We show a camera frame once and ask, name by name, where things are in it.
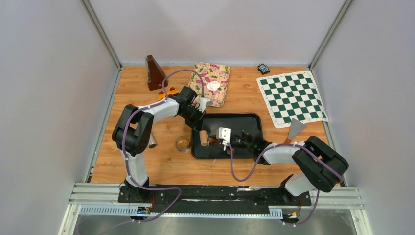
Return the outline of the wooden pastry roller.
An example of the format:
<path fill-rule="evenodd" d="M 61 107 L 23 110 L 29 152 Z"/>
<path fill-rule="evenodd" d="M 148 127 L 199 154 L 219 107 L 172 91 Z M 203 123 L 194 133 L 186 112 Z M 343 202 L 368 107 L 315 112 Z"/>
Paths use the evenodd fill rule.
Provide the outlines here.
<path fill-rule="evenodd" d="M 199 132 L 199 138 L 200 138 L 200 145 L 202 147 L 210 146 L 213 143 L 219 142 L 217 138 L 210 137 L 206 130 L 201 130 Z"/>

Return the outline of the black baking tray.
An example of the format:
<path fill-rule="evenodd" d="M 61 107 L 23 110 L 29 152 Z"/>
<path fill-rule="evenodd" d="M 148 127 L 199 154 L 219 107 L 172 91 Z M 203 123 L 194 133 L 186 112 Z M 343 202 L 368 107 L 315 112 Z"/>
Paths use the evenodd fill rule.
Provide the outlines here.
<path fill-rule="evenodd" d="M 210 113 L 202 119 L 202 129 L 211 138 L 216 137 L 218 128 L 224 127 L 231 130 L 231 134 L 241 137 L 242 133 L 254 131 L 263 137 L 261 119 L 256 113 Z M 230 154 L 223 150 L 223 146 L 217 142 L 209 146 L 201 146 L 199 132 L 191 132 L 191 154 L 194 158 L 202 159 L 229 159 Z"/>

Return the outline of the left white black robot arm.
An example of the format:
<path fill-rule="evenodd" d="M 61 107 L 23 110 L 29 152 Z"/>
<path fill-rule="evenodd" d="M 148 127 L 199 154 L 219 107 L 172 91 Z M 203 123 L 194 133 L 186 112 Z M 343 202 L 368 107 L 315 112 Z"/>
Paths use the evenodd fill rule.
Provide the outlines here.
<path fill-rule="evenodd" d="M 184 86 L 179 93 L 150 105 L 125 106 L 113 130 L 112 140 L 123 154 L 127 170 L 124 183 L 132 189 L 131 196 L 136 201 L 145 202 L 150 196 L 144 152 L 153 125 L 168 117 L 181 116 L 188 127 L 200 131 L 205 109 L 210 104 L 210 98 L 198 97 L 194 90 Z"/>

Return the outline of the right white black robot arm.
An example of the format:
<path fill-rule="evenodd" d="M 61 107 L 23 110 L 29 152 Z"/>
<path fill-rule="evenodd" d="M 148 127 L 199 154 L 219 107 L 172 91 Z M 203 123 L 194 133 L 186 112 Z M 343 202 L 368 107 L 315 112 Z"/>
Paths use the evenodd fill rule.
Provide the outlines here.
<path fill-rule="evenodd" d="M 236 149 L 248 150 L 255 166 L 297 165 L 301 172 L 288 176 L 280 184 L 279 197 L 288 205 L 305 192 L 331 192 L 335 185 L 343 182 L 343 174 L 349 168 L 344 157 L 316 136 L 310 136 L 306 141 L 278 144 L 243 133 L 240 136 L 231 135 L 222 144 L 231 156 Z"/>

